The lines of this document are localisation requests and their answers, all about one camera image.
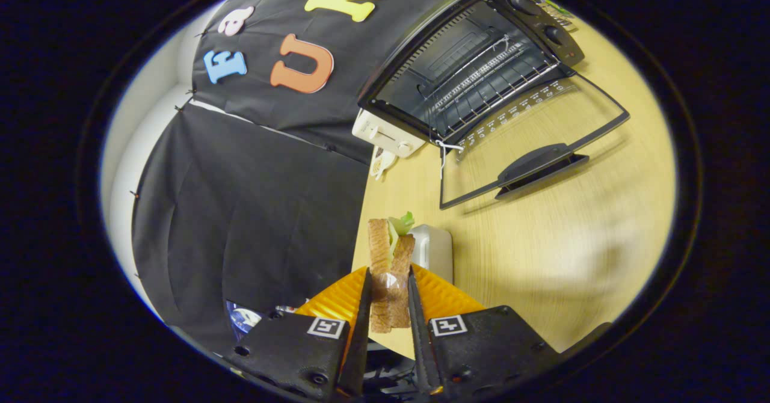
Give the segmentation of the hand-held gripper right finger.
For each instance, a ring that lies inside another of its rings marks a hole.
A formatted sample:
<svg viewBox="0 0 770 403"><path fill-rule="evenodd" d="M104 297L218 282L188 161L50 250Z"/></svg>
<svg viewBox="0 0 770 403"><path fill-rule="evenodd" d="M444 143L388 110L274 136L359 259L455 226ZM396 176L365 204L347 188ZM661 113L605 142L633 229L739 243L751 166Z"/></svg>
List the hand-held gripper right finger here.
<svg viewBox="0 0 770 403"><path fill-rule="evenodd" d="M484 308L413 264L408 301L416 384L426 399L501 399L539 386L563 356L509 306Z"/></svg>

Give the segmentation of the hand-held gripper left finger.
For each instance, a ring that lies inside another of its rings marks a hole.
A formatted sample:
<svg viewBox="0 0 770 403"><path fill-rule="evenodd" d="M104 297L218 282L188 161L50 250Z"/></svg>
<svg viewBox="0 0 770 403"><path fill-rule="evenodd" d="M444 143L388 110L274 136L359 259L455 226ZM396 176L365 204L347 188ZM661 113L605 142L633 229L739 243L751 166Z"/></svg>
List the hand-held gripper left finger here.
<svg viewBox="0 0 770 403"><path fill-rule="evenodd" d="M288 401L353 401L368 356L372 276L359 268L296 312L271 312L226 354L243 378Z"/></svg>

